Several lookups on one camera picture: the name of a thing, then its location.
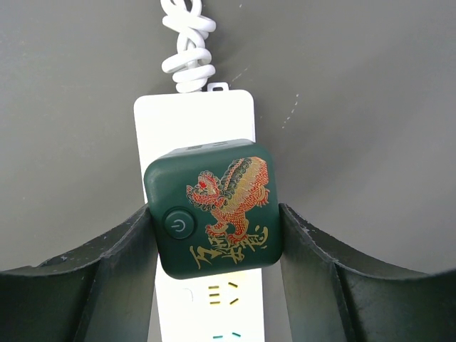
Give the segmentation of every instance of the white cable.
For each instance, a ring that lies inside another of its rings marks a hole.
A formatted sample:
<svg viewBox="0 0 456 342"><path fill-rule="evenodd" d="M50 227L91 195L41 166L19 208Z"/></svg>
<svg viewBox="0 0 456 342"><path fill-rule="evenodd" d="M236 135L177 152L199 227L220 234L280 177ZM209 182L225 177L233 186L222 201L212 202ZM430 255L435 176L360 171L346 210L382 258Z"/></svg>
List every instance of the white cable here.
<svg viewBox="0 0 456 342"><path fill-rule="evenodd" d="M165 73L173 73L179 93L200 91L207 79L215 74L211 65L212 55L204 40L215 31L215 21L201 15L201 0L192 0L192 9L187 10L184 0L160 0L167 14L163 25L179 33L177 53L162 63Z"/></svg>

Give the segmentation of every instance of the power button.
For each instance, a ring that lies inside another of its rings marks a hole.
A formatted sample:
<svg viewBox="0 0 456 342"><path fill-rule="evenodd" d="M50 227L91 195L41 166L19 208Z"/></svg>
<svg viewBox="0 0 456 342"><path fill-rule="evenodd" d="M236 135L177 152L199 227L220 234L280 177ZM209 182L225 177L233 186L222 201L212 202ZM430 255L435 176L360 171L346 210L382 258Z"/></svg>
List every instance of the power button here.
<svg viewBox="0 0 456 342"><path fill-rule="evenodd" d="M165 218L165 230L175 239L189 237L195 229L193 216L186 210L176 209Z"/></svg>

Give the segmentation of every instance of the socket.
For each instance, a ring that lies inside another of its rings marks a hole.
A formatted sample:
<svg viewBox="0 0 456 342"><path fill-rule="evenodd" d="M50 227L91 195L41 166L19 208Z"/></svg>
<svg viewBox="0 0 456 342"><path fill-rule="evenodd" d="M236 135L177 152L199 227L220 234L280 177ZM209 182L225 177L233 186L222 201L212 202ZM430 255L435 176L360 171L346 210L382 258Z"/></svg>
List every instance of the socket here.
<svg viewBox="0 0 456 342"><path fill-rule="evenodd" d="M255 141L254 101L245 90L143 96L134 113L142 178L151 162L177 148ZM209 286L219 286L219 305L210 304ZM162 342L264 342L262 291L261 269L176 280L159 258L155 292Z"/></svg>

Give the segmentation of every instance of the dragon illustration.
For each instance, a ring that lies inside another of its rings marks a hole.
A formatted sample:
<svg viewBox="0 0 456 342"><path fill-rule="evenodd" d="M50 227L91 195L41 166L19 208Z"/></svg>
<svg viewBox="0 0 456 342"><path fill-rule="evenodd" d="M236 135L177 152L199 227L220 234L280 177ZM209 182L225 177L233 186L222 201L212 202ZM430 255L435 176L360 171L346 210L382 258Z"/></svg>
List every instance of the dragon illustration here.
<svg viewBox="0 0 456 342"><path fill-rule="evenodd" d="M255 206L268 203L269 190L265 188L269 176L267 164L258 157L234 160L219 179L210 171L199 174L198 184L187 186L187 198L191 204L210 212L217 220L206 226L210 237L225 237L231 244L248 238L249 220L245 213ZM227 234L229 224L234 233Z"/></svg>

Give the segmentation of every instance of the dark green charger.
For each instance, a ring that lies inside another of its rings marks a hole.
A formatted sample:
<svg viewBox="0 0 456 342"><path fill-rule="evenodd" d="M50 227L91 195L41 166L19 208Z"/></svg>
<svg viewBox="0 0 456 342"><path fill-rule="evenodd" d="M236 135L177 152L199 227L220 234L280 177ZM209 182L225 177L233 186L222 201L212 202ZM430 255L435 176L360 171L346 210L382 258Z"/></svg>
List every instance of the dark green charger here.
<svg viewBox="0 0 456 342"><path fill-rule="evenodd" d="M274 264L282 253L270 154L250 140L174 150L144 176L157 247L175 279Z"/></svg>

